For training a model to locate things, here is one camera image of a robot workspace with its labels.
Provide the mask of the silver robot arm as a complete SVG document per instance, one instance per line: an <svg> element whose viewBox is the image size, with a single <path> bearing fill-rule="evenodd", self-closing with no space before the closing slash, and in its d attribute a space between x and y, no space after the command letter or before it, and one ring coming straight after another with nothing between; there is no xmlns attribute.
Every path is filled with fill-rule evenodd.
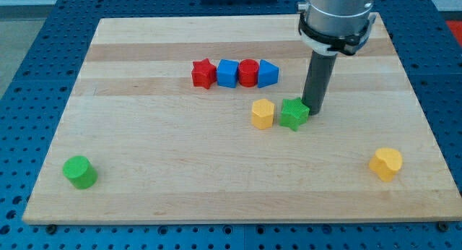
<svg viewBox="0 0 462 250"><path fill-rule="evenodd" d="M321 111L338 54L353 56L368 41L376 16L374 0L304 0L297 5L298 32L312 49L302 103Z"/></svg>

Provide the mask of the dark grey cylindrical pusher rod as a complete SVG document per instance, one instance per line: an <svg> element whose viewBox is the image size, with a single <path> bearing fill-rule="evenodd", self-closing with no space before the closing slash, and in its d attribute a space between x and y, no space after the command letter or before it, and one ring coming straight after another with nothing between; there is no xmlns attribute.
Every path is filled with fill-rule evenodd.
<svg viewBox="0 0 462 250"><path fill-rule="evenodd" d="M302 103L310 109L311 116L321 111L335 61L336 54L324 56L315 51L312 52L302 93Z"/></svg>

